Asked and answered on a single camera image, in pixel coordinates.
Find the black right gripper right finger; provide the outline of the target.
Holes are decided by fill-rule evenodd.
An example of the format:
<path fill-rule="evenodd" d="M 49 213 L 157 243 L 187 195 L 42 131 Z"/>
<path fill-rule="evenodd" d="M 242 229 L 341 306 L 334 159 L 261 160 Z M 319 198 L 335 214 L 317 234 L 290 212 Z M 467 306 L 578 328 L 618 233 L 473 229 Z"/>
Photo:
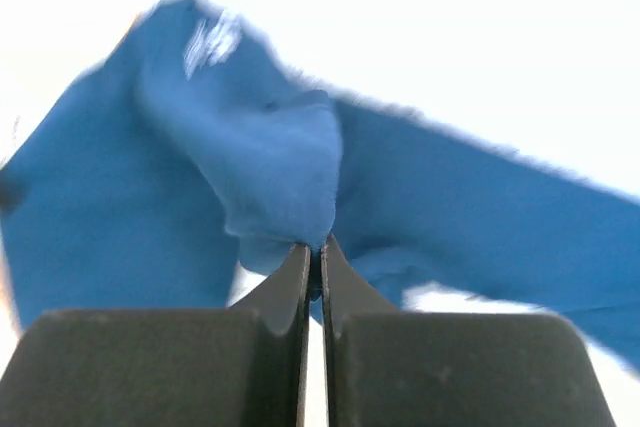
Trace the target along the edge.
<path fill-rule="evenodd" d="M 333 426 L 607 427 L 576 329 L 551 314 L 404 312 L 329 238 L 321 254 Z"/>

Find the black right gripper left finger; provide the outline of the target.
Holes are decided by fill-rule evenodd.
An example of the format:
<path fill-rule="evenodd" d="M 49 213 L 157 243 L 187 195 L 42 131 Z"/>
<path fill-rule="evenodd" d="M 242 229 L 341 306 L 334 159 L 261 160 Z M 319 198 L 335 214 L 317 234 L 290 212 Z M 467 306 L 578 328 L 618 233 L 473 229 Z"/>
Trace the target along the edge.
<path fill-rule="evenodd" d="M 5 426 L 299 426 L 311 253 L 226 309 L 60 310 L 21 337 Z"/>

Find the blue Mickey Mouse t-shirt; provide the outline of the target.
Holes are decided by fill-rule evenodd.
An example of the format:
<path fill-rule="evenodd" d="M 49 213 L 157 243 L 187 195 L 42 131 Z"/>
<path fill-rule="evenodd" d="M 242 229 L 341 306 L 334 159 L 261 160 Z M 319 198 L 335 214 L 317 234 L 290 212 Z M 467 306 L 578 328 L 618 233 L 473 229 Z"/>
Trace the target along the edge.
<path fill-rule="evenodd" d="M 162 0 L 1 171 L 23 326 L 62 308 L 226 304 L 329 236 L 397 306 L 436 283 L 569 318 L 639 363 L 639 204 L 299 80 L 245 20 Z"/>

